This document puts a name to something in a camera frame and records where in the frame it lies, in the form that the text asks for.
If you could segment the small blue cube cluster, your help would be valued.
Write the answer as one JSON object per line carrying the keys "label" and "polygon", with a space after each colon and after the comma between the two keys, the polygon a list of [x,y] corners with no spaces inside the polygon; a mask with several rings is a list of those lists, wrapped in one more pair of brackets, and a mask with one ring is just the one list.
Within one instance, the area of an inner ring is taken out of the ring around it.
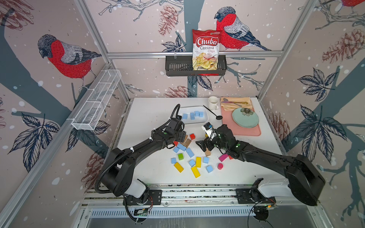
{"label": "small blue cube cluster", "polygon": [[181,143],[178,143],[177,146],[176,146],[179,150],[182,150],[182,151],[185,151],[186,150],[186,147],[183,146]]}

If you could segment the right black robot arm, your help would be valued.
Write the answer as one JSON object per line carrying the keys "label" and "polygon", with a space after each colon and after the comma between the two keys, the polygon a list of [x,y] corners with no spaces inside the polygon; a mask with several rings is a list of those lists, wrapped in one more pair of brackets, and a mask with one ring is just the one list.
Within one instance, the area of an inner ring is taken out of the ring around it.
{"label": "right black robot arm", "polygon": [[325,179],[307,157],[301,154],[296,157],[279,155],[236,140],[225,124],[213,128],[204,140],[196,144],[202,151],[218,148],[234,159],[255,163],[281,174],[288,179],[294,197],[308,206],[317,205],[325,186]]}

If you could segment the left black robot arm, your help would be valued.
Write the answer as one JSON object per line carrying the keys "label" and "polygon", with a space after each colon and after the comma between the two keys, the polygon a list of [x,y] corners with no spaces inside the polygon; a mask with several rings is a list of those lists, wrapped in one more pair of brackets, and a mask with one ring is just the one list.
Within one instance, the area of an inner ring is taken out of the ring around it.
{"label": "left black robot arm", "polygon": [[136,166],[153,153],[165,148],[170,149],[174,142],[182,143],[185,136],[182,117],[177,116],[153,130],[151,136],[143,142],[124,150],[114,149],[104,162],[95,181],[94,190],[99,194],[133,196],[146,201],[149,188],[142,181],[133,178]]}

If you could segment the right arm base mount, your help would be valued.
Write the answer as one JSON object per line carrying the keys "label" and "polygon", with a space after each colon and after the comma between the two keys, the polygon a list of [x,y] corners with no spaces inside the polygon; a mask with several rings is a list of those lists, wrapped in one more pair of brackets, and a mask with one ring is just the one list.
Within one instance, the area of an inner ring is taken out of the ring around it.
{"label": "right arm base mount", "polygon": [[239,204],[254,204],[254,203],[266,203],[276,204],[274,197],[267,198],[262,195],[257,189],[236,189],[236,198]]}

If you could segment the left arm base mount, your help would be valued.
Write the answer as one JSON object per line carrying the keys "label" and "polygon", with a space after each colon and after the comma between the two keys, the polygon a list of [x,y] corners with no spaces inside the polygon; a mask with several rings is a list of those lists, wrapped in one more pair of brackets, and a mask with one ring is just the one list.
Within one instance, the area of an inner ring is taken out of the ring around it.
{"label": "left arm base mount", "polygon": [[161,205],[162,200],[162,190],[150,190],[146,191],[141,195],[141,197],[136,198],[132,195],[124,197],[127,206],[155,206]]}

